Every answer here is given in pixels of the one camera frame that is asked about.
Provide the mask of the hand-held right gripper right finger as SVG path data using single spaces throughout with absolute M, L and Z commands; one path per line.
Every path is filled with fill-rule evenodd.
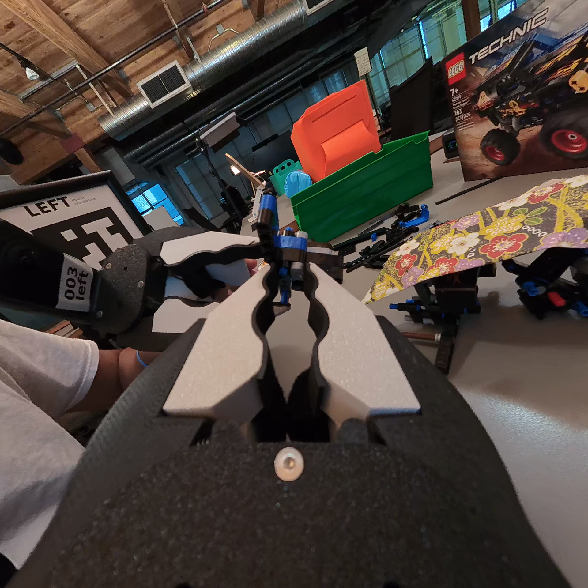
M 418 414 L 413 387 L 372 311 L 317 264 L 306 266 L 305 295 L 316 336 L 311 412 L 326 416 L 330 438 L 350 419 Z

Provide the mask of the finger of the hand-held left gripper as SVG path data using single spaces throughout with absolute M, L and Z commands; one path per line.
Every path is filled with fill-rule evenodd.
M 152 318 L 152 332 L 182 334 L 195 322 L 206 319 L 219 303 L 186 298 L 166 298 Z
M 229 265 L 263 258 L 260 239 L 254 235 L 203 232 L 163 242 L 160 257 L 168 267 L 192 262 L 196 267 Z

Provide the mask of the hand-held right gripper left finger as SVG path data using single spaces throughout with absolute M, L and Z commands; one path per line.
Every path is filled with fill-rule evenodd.
M 266 338 L 275 296 L 275 266 L 265 265 L 209 314 L 165 415 L 230 421 L 259 442 L 276 440 L 276 377 Z

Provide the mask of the small lego assembly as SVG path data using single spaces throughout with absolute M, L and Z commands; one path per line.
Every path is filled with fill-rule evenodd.
M 280 300 L 275 305 L 290 307 L 292 291 L 304 289 L 304 272 L 308 263 L 318 265 L 336 282 L 343 282 L 343 255 L 329 243 L 314 241 L 305 231 L 279 227 L 277 197 L 259 187 L 256 191 L 254 227 L 260 239 L 265 263 L 277 269 Z

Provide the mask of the person's left forearm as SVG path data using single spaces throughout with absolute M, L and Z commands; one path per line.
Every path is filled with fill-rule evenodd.
M 135 350 L 101 350 L 93 382 L 84 398 L 66 413 L 104 412 L 112 408 L 121 394 L 143 372 L 135 358 Z M 160 352 L 139 351 L 142 360 L 150 365 Z

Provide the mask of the group of large lego pieces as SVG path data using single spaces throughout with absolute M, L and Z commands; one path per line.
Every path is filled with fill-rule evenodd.
M 410 240 L 429 218 L 430 211 L 426 205 L 403 203 L 357 236 L 334 245 L 334 251 L 341 256 L 348 256 L 355 254 L 360 244 L 370 241 L 355 259 L 344 262 L 343 269 L 348 273 L 360 267 L 382 269 L 388 255 Z

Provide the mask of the partly built lego car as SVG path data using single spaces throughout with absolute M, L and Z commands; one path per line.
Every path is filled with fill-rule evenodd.
M 551 312 L 575 311 L 587 317 L 587 248 L 551 247 L 530 265 L 514 259 L 501 262 L 515 277 L 518 298 L 537 319 Z M 466 314 L 479 314 L 478 280 L 496 275 L 496 263 L 467 262 L 465 269 L 426 278 L 415 286 L 416 296 L 390 304 L 415 323 L 457 326 Z

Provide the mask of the long black lego axle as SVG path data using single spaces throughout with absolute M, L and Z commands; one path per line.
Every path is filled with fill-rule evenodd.
M 496 178 L 492 178 L 492 179 L 489 179 L 489 180 L 481 181 L 481 182 L 479 182 L 475 186 L 467 187 L 466 189 L 463 189 L 463 190 L 461 190 L 461 191 L 459 191 L 459 192 L 457 192 L 457 193 L 455 193 L 453 195 L 450 195 L 450 196 L 448 196 L 446 198 L 443 198 L 443 199 L 441 199 L 439 201 L 436 201 L 435 202 L 435 205 L 436 206 L 439 206 L 439 205 L 444 204 L 446 202 L 449 202 L 449 201 L 451 201 L 453 199 L 456 199 L 456 198 L 458 198 L 460 196 L 463 196 L 463 195 L 466 195 L 468 193 L 471 193 L 471 192 L 473 192 L 473 191 L 475 191 L 477 189 L 480 189 L 481 187 L 488 186 L 489 184 L 492 184 L 492 183 L 494 183 L 494 182 L 496 182 L 498 180 L 501 180 L 501 179 L 503 179 L 503 177 L 504 176 L 498 176 Z

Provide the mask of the lego set box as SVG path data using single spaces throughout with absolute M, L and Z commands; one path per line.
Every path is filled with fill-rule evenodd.
M 587 167 L 587 1 L 527 1 L 442 72 L 464 180 Z

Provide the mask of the person's left hand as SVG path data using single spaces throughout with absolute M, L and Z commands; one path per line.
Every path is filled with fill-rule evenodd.
M 255 259 L 246 259 L 243 260 L 246 263 L 247 270 L 249 272 L 249 276 L 254 276 L 258 271 L 258 262 Z M 225 284 L 223 288 L 217 290 L 213 295 L 212 299 L 217 303 L 222 303 L 226 298 L 232 295 L 236 290 L 238 290 L 240 286 L 238 285 L 230 285 Z

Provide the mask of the black framed marker sign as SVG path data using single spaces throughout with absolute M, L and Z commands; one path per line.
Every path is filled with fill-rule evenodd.
M 1 219 L 95 270 L 152 231 L 110 171 L 5 190 Z

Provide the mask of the wooden board on stand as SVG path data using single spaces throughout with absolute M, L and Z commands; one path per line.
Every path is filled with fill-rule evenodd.
M 231 168 L 231 172 L 233 173 L 233 175 L 243 175 L 244 177 L 246 177 L 252 187 L 255 189 L 255 196 L 254 196 L 254 205 L 253 205 L 253 209 L 252 209 L 252 220 L 250 220 L 250 223 L 253 223 L 254 221 L 257 220 L 258 216 L 259 216 L 259 211 L 260 211 L 260 206 L 261 206 L 261 199 L 263 196 L 263 191 L 265 190 L 266 187 L 266 182 L 261 180 L 261 178 L 259 177 L 259 173 L 255 174 L 251 171 L 249 171 L 248 169 L 246 169 L 245 166 L 243 166 L 240 162 L 238 162 L 235 158 L 233 158 L 229 153 L 225 153 L 225 157 L 227 158 L 230 168 Z

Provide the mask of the teal plastic basket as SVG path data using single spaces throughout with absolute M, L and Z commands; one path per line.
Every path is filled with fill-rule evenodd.
M 288 175 L 293 171 L 301 171 L 302 165 L 299 161 L 292 159 L 286 159 L 273 169 L 273 173 L 270 175 L 270 182 L 272 183 L 276 195 L 282 196 L 285 194 L 285 180 Z

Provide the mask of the light blue bag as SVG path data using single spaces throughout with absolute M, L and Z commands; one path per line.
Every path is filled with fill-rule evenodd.
M 312 186 L 312 178 L 303 170 L 290 172 L 284 181 L 284 194 L 288 198 L 308 189 Z

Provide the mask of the studio light panel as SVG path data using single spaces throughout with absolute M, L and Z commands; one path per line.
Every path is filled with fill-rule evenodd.
M 200 140 L 213 152 L 217 152 L 239 135 L 241 121 L 235 112 L 231 112 L 206 129 L 200 135 Z

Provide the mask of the person's white shirt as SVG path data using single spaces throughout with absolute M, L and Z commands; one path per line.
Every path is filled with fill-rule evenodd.
M 84 451 L 57 419 L 84 399 L 91 341 L 1 321 L 1 554 L 20 569 L 50 524 Z

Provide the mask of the white air vent grille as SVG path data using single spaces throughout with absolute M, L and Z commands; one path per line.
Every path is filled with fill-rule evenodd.
M 166 64 L 163 68 L 137 82 L 136 86 L 152 109 L 193 89 L 178 61 Z

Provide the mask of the green plastic bin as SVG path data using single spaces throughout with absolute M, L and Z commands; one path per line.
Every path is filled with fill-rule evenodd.
M 433 185 L 429 132 L 384 144 L 292 196 L 299 228 L 330 242 Z

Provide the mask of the floral patterned cloth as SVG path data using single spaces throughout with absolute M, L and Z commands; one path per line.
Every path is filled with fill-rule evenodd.
M 370 304 L 416 284 L 552 248 L 587 249 L 587 175 L 554 179 L 417 233 L 390 253 Z

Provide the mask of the silver ventilation duct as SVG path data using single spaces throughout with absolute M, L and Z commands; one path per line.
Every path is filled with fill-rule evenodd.
M 315 25 L 319 22 L 318 17 L 318 12 L 308 15 L 302 1 L 285 4 L 211 49 L 200 60 L 186 64 L 182 69 L 190 89 L 157 107 L 150 107 L 142 95 L 135 95 L 115 108 L 113 115 L 99 117 L 98 123 L 108 136 L 122 140 Z

